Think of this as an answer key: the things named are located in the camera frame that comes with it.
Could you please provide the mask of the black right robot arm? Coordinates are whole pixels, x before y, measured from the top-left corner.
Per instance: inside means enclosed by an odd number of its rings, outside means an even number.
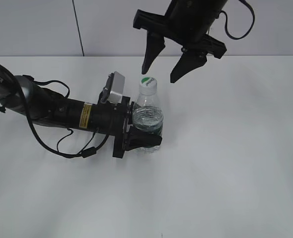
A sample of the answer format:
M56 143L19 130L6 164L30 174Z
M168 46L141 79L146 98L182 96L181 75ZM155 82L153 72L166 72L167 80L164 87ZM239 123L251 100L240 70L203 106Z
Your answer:
M164 15L137 10L133 27L147 31L142 74L165 48L165 39L181 46L181 58L170 73L175 83L189 72L203 67L207 55L220 59L225 44L208 35L208 30L225 5L224 0L173 0Z

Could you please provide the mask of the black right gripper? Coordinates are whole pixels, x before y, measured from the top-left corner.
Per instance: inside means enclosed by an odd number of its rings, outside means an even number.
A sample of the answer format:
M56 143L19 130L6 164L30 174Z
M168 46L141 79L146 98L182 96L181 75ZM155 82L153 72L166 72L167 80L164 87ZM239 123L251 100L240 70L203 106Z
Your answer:
M165 48L165 38L188 49L172 70L170 83L175 83L189 72L204 66L207 52L220 59L226 52L225 44L207 34L214 20L213 12L191 13L178 10L168 15L159 15L137 10L133 27L147 30L142 74L148 72L153 61Z

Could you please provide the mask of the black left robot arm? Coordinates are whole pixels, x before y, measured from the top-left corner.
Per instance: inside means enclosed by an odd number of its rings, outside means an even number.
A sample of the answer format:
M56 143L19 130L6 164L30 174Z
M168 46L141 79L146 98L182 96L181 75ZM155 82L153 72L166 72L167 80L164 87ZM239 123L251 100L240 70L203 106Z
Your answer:
M125 78L118 72L109 74L97 104L69 98L45 86L30 75L13 75L0 65L0 112L7 109L24 115L32 134L46 150L67 159L87 158L96 154L109 136L114 137L113 157L123 158L126 151L141 147L159 146L160 135L144 132L133 125L134 103L123 96ZM60 127L103 134L98 146L85 146L75 154L62 153L47 146L38 135L35 125Z

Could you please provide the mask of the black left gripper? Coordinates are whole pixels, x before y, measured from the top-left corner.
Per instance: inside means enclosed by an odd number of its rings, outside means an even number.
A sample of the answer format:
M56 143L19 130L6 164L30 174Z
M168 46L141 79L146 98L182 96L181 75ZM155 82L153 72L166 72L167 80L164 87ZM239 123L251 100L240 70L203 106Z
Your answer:
M113 157L123 158L125 151L131 151L142 147L159 146L162 142L160 135L141 131L131 126L127 132L127 126L132 120L133 112L137 108L136 103L130 103L130 97L122 97L120 103L114 108L114 147Z

